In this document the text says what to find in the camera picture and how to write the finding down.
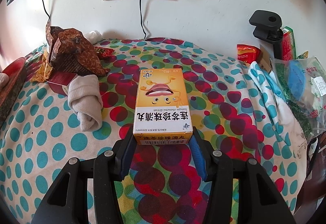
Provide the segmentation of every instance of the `polka dot fabric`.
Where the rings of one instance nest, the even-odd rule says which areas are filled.
[[[274,122],[280,112],[273,108],[276,103],[266,104],[273,93],[255,84],[265,81],[260,72],[182,40],[104,40],[98,46],[115,52],[102,61],[110,72],[99,79],[103,126],[92,133],[80,131],[67,97],[46,83],[29,81],[45,46],[27,56],[26,82],[0,129],[0,195],[20,223],[31,222],[69,158],[94,158],[125,137],[133,123],[139,72],[147,68],[181,68],[193,125],[201,136],[231,158],[255,157],[294,210],[303,158],[291,130]],[[115,187],[124,223],[183,224],[202,223],[211,183],[197,175],[188,145],[138,146],[129,175]],[[233,187],[230,222],[236,223],[237,180]],[[92,180],[87,207],[95,224]]]

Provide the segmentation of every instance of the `yellow and white box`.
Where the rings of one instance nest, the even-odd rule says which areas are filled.
[[[138,144],[186,144],[192,132],[182,70],[141,70],[133,130]]]

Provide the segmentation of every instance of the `cartoon mouth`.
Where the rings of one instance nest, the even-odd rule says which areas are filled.
[[[146,92],[146,96],[155,97],[155,96],[168,96],[173,94],[173,91],[166,84],[155,84],[151,89]]]

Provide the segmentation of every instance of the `red snack packet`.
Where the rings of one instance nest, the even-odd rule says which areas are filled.
[[[260,55],[260,49],[246,44],[237,44],[238,60],[251,64],[256,61]]]
[[[110,48],[104,48],[104,47],[95,47],[95,52],[100,60],[109,58],[114,50]]]

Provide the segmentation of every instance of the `barcode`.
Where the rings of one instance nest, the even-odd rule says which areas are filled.
[[[185,144],[186,140],[141,140],[144,145],[170,145],[170,144]]]

